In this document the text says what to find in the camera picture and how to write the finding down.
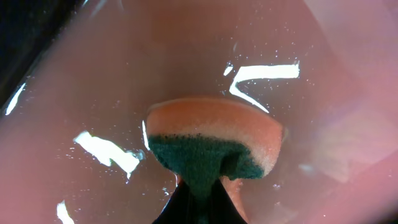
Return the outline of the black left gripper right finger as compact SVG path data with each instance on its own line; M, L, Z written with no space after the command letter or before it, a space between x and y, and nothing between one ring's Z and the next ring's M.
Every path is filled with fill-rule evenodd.
M211 188L207 210L209 224L247 224L220 180L217 180Z

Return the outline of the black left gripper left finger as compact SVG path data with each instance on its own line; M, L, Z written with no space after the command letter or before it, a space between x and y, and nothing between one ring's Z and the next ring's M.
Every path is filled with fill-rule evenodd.
M161 214L152 224L197 224L196 203L189 186L181 180Z

